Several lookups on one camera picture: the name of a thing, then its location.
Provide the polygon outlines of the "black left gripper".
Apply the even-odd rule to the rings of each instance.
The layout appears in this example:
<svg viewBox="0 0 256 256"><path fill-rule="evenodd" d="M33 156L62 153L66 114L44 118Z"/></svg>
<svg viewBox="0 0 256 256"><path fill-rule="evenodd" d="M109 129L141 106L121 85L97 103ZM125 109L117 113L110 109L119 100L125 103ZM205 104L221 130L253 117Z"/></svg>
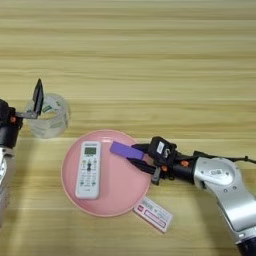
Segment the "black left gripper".
<svg viewBox="0 0 256 256"><path fill-rule="evenodd" d="M33 112L17 112L14 107L0 99L0 146L13 149L16 145L18 134L23 126L24 119L36 119L42 111L44 91L41 79L38 79L34 89Z"/></svg>

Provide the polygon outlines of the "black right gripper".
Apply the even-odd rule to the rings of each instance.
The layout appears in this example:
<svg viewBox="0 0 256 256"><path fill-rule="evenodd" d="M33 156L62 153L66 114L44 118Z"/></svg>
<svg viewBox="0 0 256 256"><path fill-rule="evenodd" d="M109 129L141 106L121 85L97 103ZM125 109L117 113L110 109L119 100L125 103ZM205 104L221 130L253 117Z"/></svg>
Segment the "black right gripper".
<svg viewBox="0 0 256 256"><path fill-rule="evenodd" d="M147 154L149 144L134 144L132 148ZM194 171L197 161L197 157L195 156L186 156L179 152L171 153L167 157L160 155L153 160L156 168L144 160L128 158L128 161L142 172L153 175L152 183L154 185L158 185L161 179L166 178L169 180L177 178L191 184L194 183Z"/></svg>

